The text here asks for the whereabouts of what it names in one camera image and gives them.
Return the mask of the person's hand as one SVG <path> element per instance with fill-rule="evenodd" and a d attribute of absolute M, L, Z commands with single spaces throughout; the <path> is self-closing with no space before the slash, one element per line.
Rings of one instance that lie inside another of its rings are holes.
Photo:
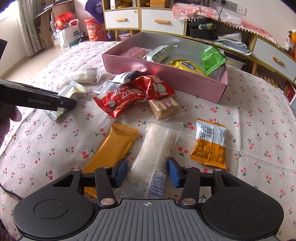
<path fill-rule="evenodd" d="M 20 113 L 19 109 L 16 106 L 14 106 L 14 108 L 14 111 L 9 115 L 9 117 L 7 117 L 6 120 L 1 123 L 0 146 L 3 144 L 4 138 L 10 130 L 10 121 L 18 122 L 22 120 L 22 114 Z"/>

